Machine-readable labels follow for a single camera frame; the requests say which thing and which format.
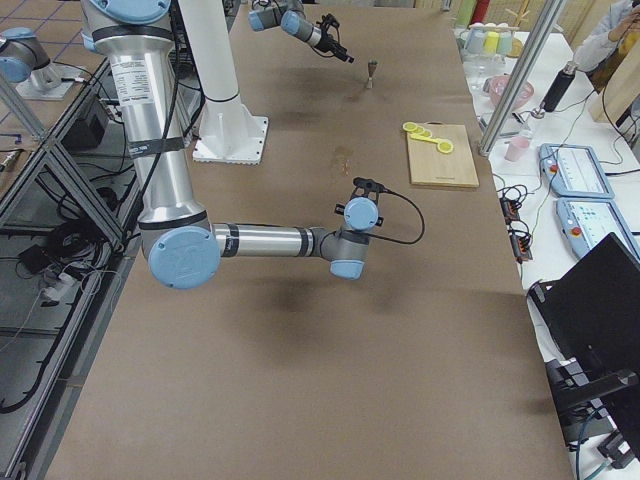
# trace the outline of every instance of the black bottle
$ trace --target black bottle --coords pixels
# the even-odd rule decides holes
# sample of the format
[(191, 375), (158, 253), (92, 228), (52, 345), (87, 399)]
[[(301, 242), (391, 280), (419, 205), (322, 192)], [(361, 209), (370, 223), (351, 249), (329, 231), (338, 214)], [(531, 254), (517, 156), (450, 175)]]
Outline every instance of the black bottle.
[(566, 93), (567, 88), (569, 88), (573, 79), (576, 78), (577, 68), (577, 63), (567, 62), (564, 68), (558, 72), (558, 75), (556, 75), (555, 80), (549, 87), (549, 91), (542, 99), (542, 103), (540, 104), (541, 108), (547, 112), (553, 112), (556, 109), (558, 103), (560, 103), (560, 100)]

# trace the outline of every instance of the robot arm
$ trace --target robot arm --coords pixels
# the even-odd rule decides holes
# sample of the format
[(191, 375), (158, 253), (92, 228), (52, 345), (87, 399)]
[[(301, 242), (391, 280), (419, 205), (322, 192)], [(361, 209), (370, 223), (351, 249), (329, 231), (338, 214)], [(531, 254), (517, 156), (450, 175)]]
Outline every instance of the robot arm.
[(0, 33), (0, 71), (12, 83), (30, 79), (40, 92), (51, 90), (62, 81), (35, 33), (24, 27)]
[[(180, 0), (180, 4), (195, 1)], [(219, 4), (220, 18), (211, 25), (226, 34), (222, 5), (213, 2)], [(211, 225), (205, 208), (193, 195), (180, 122), (173, 108), (177, 90), (167, 61), (174, 47), (169, 4), (138, 0), (134, 8), (129, 0), (104, 3), (82, 0), (90, 34), (87, 43), (111, 63), (130, 155), (142, 185), (138, 226), (153, 275), (164, 285), (186, 289), (210, 279), (224, 257), (288, 256), (322, 257), (331, 262), (334, 275), (359, 278), (371, 236), (368, 232), (382, 221), (377, 204), (380, 193), (386, 193), (384, 186), (355, 179), (349, 202), (336, 209), (344, 215), (344, 224), (335, 231)], [(192, 11), (201, 15), (199, 0), (189, 6), (197, 7)]]
[(347, 54), (347, 49), (329, 33), (330, 28), (336, 31), (340, 28), (340, 23), (330, 13), (323, 15), (322, 21), (316, 26), (306, 19), (300, 0), (287, 0), (283, 5), (274, 0), (263, 9), (255, 9), (256, 5), (262, 6), (260, 2), (254, 3), (254, 10), (249, 12), (249, 24), (254, 31), (280, 25), (289, 35), (309, 44), (311, 48), (331, 53), (343, 62), (353, 63), (353, 57)]

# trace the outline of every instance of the pink cup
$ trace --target pink cup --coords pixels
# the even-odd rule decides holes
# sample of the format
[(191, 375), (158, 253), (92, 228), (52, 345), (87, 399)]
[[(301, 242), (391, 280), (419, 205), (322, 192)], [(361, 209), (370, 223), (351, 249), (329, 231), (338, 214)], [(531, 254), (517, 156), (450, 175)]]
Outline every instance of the pink cup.
[(509, 146), (507, 147), (507, 153), (504, 154), (504, 158), (510, 162), (517, 162), (522, 157), (522, 154), (529, 150), (531, 139), (517, 135), (511, 139)]

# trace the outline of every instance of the computer monitor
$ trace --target computer monitor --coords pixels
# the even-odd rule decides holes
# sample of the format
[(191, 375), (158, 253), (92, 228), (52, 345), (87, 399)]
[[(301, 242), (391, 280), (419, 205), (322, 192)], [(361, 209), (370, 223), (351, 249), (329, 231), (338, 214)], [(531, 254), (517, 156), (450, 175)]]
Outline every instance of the computer monitor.
[[(607, 235), (560, 280), (532, 293), (565, 358), (590, 381), (622, 369), (640, 375), (640, 263), (615, 234)], [(640, 386), (601, 397), (640, 458)]]

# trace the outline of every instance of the wooden cutting board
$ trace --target wooden cutting board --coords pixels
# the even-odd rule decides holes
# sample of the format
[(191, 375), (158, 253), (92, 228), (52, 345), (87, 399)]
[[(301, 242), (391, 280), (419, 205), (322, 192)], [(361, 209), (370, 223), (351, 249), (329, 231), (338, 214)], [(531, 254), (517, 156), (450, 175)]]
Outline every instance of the wooden cutting board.
[(464, 125), (419, 123), (431, 130), (434, 137), (453, 142), (453, 152), (440, 153), (434, 143), (413, 140), (407, 133), (409, 170), (414, 185), (438, 185), (451, 187), (477, 187), (476, 167), (469, 148), (467, 129)]

